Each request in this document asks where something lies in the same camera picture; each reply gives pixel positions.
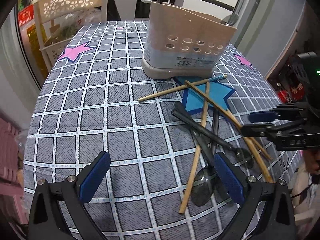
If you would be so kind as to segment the black handled spoon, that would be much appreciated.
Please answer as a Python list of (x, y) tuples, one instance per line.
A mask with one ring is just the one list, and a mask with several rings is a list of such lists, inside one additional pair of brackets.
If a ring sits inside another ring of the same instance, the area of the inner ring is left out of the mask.
[(208, 137), (211, 141), (216, 142), (218, 145), (222, 146), (225, 150), (233, 152), (238, 161), (245, 161), (247, 168), (253, 167), (253, 159), (248, 150), (241, 147), (234, 147), (232, 144), (226, 142), (219, 136), (215, 135), (210, 130), (202, 127), (200, 124), (192, 120), (192, 125), (202, 134)]

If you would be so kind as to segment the bamboo chopstick curved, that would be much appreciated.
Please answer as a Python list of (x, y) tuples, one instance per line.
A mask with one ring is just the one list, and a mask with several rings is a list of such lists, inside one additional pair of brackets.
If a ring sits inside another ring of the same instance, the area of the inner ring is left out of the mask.
[[(242, 128), (242, 126), (236, 120), (236, 118), (233, 116), (233, 114), (230, 111), (224, 111), (224, 113), (226, 114), (226, 116), (229, 118), (229, 120), (231, 120), (231, 122), (235, 125), (235, 127), (240, 132), (240, 128)], [(269, 183), (273, 183), (274, 181), (272, 179), (272, 176), (270, 175), (262, 157), (260, 156), (258, 150), (256, 149), (256, 146), (253, 143), (253, 140), (248, 137), (245, 137), (244, 135), (242, 137), (243, 137), (245, 143), (247, 144), (250, 152), (252, 153), (253, 157), (255, 158), (255, 161), (257, 162), (257, 165), (259, 166), (260, 171), (262, 172), (265, 181), (269, 182)]]

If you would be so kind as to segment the dark spoon black handle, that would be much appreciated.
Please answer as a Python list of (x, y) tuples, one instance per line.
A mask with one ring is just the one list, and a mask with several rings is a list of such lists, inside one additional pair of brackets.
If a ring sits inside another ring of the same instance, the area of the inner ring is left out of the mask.
[[(208, 146), (198, 131), (192, 129), (191, 133), (200, 146), (204, 158), (213, 157), (217, 150), (217, 143), (211, 141), (210, 146)], [(204, 206), (210, 200), (218, 180), (215, 169), (209, 160), (207, 160), (207, 165), (196, 174), (194, 180), (196, 185), (191, 190), (191, 201), (196, 206)]]

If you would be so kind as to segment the black handled utensil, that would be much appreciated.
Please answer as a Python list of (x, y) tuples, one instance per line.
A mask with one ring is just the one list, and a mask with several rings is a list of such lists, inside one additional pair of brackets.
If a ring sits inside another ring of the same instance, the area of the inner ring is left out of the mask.
[(171, 113), (173, 116), (183, 121), (189, 127), (192, 135), (195, 137), (198, 145), (202, 150), (202, 153), (204, 154), (204, 159), (207, 161), (208, 166), (213, 168), (213, 154), (211, 153), (210, 148), (208, 147), (208, 144), (203, 138), (202, 134), (192, 125), (192, 118), (189, 116), (182, 103), (176, 101), (175, 108), (171, 111)]

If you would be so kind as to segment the plain bamboo chopstick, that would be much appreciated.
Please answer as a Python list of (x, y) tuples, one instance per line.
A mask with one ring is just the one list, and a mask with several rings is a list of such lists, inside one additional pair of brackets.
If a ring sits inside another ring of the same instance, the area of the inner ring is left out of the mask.
[[(201, 122), (200, 122), (202, 127), (206, 126), (207, 111), (208, 111), (208, 102), (206, 100), (204, 100), (202, 115), (201, 115)], [(187, 208), (189, 197), (191, 194), (191, 190), (193, 188), (193, 182), (194, 182), (195, 175), (196, 175), (196, 169), (197, 169), (197, 165), (199, 162), (200, 153), (201, 153), (201, 148), (199, 145), (197, 145), (196, 150), (195, 150), (195, 154), (194, 154), (193, 164), (191, 167), (191, 171), (190, 171), (190, 175), (189, 175), (189, 179), (188, 179), (188, 183), (187, 183), (187, 187), (185, 189), (183, 200), (180, 205), (179, 212), (178, 212), (179, 214), (184, 214), (185, 210)]]

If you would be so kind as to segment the blue-patterned bamboo chopstick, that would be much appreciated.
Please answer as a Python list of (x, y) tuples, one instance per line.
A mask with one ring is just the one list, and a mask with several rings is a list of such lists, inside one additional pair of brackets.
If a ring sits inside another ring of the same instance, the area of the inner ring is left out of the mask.
[[(207, 82), (214, 82), (214, 81), (223, 80), (226, 77), (227, 77), (227, 75), (219, 75), (219, 76), (216, 76), (216, 77), (211, 77), (211, 78), (208, 78), (208, 79), (196, 81), (196, 82), (193, 82), (192, 84), (195, 85), (195, 86), (196, 85), (202, 85), (202, 84), (205, 84)], [(178, 87), (170, 88), (170, 89), (167, 89), (167, 90), (163, 90), (161, 92), (157, 92), (157, 93), (150, 94), (150, 95), (147, 95), (145, 97), (142, 97), (142, 98), (138, 99), (138, 102), (151, 100), (151, 99), (154, 99), (154, 98), (159, 97), (159, 96), (163, 96), (163, 95), (167, 95), (167, 94), (170, 94), (170, 93), (178, 92), (180, 90), (184, 90), (186, 88), (188, 88), (187, 85), (180, 85)]]

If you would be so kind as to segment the dark translucent plastic spoon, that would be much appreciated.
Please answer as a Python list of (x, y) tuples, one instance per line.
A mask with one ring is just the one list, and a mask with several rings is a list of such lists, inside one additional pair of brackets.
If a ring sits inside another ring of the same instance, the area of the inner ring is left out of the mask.
[(223, 18), (220, 23), (224, 24), (226, 26), (233, 26), (236, 24), (236, 22), (239, 19), (239, 15), (238, 14), (231, 14), (226, 16), (225, 18)]

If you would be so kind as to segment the pink plastic crate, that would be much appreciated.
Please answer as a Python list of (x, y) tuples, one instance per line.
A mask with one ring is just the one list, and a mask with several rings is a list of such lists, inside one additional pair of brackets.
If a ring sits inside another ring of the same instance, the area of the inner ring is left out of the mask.
[(18, 146), (15, 137), (18, 130), (10, 122), (1, 119), (1, 195), (14, 202), (17, 220), (27, 224), (27, 214), (23, 208), (23, 187), (18, 179)]

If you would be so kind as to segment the grey checkered star tablecloth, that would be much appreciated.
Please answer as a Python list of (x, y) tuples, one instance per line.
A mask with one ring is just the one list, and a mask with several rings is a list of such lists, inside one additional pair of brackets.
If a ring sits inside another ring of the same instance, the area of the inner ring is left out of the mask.
[(78, 174), (101, 152), (111, 167), (86, 209), (108, 239), (217, 239), (237, 205), (214, 192), (201, 207), (180, 204), (196, 142), (171, 111), (183, 92), (139, 99), (178, 83), (142, 70), (146, 21), (82, 27), (69, 47), (91, 49), (57, 61), (39, 93), (24, 151), (24, 202), (36, 184)]

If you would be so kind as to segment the beige plastic utensil holder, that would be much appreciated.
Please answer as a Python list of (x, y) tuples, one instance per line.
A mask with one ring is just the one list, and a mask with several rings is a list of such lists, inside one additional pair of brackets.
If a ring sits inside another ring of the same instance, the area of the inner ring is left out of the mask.
[(152, 1), (143, 71), (152, 79), (211, 77), (235, 32), (212, 15)]

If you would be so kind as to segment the beige perforated plastic shelf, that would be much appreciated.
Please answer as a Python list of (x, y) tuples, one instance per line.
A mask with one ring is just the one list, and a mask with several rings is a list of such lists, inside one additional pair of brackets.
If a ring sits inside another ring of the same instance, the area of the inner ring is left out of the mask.
[(41, 26), (47, 22), (54, 26), (54, 20), (68, 14), (84, 11), (86, 9), (101, 8), (101, 20), (107, 21), (107, 2), (108, 0), (38, 0), (34, 3), (34, 21), (37, 32), (37, 38), (40, 45), (40, 52), (48, 71), (59, 58), (68, 42), (69, 38), (56, 42), (51, 45), (45, 45)]

